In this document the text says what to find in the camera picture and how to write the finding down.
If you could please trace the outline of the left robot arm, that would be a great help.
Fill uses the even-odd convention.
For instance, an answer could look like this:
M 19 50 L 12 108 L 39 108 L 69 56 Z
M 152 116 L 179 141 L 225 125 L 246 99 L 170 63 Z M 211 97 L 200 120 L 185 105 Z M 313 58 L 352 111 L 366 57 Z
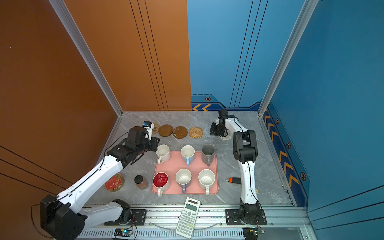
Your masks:
M 39 204 L 40 227 L 56 240 L 74 240 L 86 229 L 116 222 L 127 224 L 132 219 L 131 206 L 123 200 L 84 209 L 87 201 L 110 178 L 128 165 L 133 165 L 146 152 L 156 152 L 159 138 L 153 137 L 154 124 L 145 121 L 120 137 L 120 142 L 107 148 L 103 160 L 80 180 L 57 196 L 47 195 Z

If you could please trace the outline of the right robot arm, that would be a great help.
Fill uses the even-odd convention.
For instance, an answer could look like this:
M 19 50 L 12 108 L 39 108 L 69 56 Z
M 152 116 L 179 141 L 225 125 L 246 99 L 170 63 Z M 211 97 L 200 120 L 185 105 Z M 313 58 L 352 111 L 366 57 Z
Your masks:
M 239 213 L 241 221 L 250 225 L 257 221 L 262 213 L 262 206 L 256 193 L 255 166 L 258 157 L 257 135 L 254 130 L 242 126 L 239 119 L 219 110 L 219 117 L 212 123 L 210 134 L 225 137 L 233 134 L 233 155 L 241 169 L 241 204 Z

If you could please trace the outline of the light blue rope coaster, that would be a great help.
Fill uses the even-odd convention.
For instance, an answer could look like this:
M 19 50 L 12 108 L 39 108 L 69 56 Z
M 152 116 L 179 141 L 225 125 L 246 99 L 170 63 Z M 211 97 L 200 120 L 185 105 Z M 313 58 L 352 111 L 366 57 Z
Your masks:
M 204 136 L 206 138 L 214 138 L 215 137 L 214 135 L 211 135 L 210 129 L 211 129 L 211 127 L 209 127 L 209 126 L 204 128 Z

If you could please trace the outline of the matte brown wooden coaster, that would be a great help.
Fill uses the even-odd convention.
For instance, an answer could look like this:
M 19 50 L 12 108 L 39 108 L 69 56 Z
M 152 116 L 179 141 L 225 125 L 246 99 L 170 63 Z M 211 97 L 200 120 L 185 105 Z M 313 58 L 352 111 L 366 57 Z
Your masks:
M 159 127 L 159 134 L 162 137 L 169 137 L 174 132 L 174 128 L 171 125 L 162 125 Z

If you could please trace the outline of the glossy brown wooden coaster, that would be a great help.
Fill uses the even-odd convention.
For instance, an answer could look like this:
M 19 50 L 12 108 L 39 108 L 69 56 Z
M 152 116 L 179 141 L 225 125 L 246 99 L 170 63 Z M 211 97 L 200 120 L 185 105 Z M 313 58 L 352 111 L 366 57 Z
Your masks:
M 183 126 L 174 128 L 172 136 L 176 139 L 183 139 L 188 135 L 188 129 Z

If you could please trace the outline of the cork paw print coaster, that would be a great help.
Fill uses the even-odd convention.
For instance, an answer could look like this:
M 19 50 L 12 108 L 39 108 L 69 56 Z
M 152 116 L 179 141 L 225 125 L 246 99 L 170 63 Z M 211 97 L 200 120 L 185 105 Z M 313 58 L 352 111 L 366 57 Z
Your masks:
M 152 134 L 157 134 L 159 132 L 160 125 L 158 123 L 153 123 Z

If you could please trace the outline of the woven rattan coaster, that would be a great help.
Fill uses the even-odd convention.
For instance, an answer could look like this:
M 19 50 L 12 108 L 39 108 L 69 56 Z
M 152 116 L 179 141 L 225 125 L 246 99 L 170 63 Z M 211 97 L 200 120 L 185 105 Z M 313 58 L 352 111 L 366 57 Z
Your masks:
M 201 138 L 202 136 L 204 135 L 204 131 L 203 129 L 201 129 L 200 127 L 192 127 L 190 130 L 189 130 L 189 136 L 193 139 L 199 139 Z

